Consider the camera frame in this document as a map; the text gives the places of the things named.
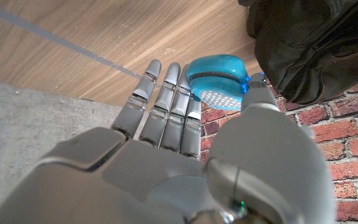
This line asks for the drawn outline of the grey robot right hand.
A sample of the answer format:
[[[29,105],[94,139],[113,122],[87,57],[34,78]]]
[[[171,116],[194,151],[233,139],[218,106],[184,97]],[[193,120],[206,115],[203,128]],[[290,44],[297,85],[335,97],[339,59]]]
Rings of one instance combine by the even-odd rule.
[[[110,128],[58,143],[0,206],[0,223],[334,223],[323,153],[235,57],[150,62]]]

